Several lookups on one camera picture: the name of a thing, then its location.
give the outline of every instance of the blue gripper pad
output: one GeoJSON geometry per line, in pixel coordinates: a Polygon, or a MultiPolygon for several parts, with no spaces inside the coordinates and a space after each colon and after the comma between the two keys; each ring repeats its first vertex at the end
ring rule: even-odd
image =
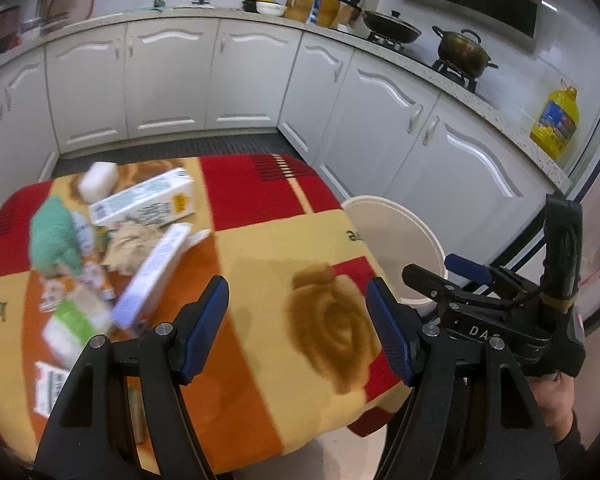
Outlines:
{"type": "Polygon", "coordinates": [[[476,264],[457,254],[450,254],[445,258],[445,267],[450,272],[462,276],[478,285],[490,285],[493,277],[487,267],[476,264]]]}
{"type": "Polygon", "coordinates": [[[413,386],[416,375],[410,364],[410,346],[391,313],[388,301],[397,303],[381,278],[374,278],[366,284],[366,309],[382,343],[391,370],[397,377],[402,379],[404,384],[413,386]]]}
{"type": "MultiPolygon", "coordinates": [[[[220,323],[229,306],[229,284],[226,279],[220,278],[208,296],[206,304],[203,305],[198,322],[187,338],[186,357],[180,372],[184,384],[189,384],[205,367],[211,345],[216,339],[220,323]]],[[[205,290],[199,301],[203,301],[206,292],[205,290]]]]}

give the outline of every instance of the brown rose print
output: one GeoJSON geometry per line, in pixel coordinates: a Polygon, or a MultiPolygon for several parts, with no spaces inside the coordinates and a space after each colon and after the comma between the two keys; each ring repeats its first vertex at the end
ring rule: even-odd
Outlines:
{"type": "MultiPolygon", "coordinates": [[[[154,176],[163,174],[166,171],[173,170],[174,168],[182,168],[183,166],[183,162],[179,158],[149,160],[147,162],[135,162],[133,164],[119,166],[118,183],[111,193],[114,194],[120,192],[127,187],[140,184],[140,182],[144,182],[145,180],[153,178],[154,176]]],[[[84,200],[82,200],[80,192],[78,191],[78,184],[80,183],[83,175],[83,173],[77,173],[69,182],[71,198],[80,203],[84,203],[84,200]]]]}
{"type": "Polygon", "coordinates": [[[356,285],[318,264],[298,272],[292,287],[286,316],[294,347],[336,393],[362,388],[380,345],[356,285]]]}

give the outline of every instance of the human hand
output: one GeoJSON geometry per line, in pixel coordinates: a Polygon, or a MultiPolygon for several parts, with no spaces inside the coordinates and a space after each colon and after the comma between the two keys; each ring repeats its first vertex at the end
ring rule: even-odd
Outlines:
{"type": "Polygon", "coordinates": [[[558,372],[554,380],[531,379],[529,386],[554,443],[560,442],[569,434],[573,425],[573,377],[558,372]]]}

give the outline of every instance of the beige cloth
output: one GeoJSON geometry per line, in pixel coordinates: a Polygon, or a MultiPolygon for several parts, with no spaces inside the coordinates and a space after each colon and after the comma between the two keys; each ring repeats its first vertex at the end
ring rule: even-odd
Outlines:
{"type": "Polygon", "coordinates": [[[111,232],[111,241],[102,264],[110,271],[123,276],[133,276],[151,253],[163,232],[155,225],[124,222],[117,231],[111,232]]]}

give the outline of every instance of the orange label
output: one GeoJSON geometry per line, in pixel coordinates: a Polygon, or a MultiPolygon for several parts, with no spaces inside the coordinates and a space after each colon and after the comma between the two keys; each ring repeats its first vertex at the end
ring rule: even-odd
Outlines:
{"type": "Polygon", "coordinates": [[[178,193],[173,195],[173,210],[174,213],[180,214],[187,208],[187,202],[189,201],[187,195],[184,193],[178,193]]]}

